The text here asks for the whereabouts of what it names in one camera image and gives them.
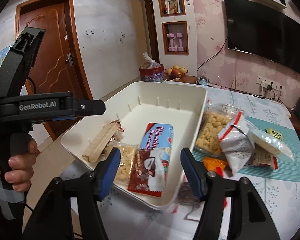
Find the person's left hand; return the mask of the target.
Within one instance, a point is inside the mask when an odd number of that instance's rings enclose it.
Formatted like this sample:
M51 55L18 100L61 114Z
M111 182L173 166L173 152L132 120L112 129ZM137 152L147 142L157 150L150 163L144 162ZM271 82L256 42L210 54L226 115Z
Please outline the person's left hand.
M5 173L5 179L12 184L15 191L26 192L31 187L31 178L33 177L33 165L36 163L36 157L39 155L37 142L31 139L27 145L27 152L10 157L9 167L12 169Z

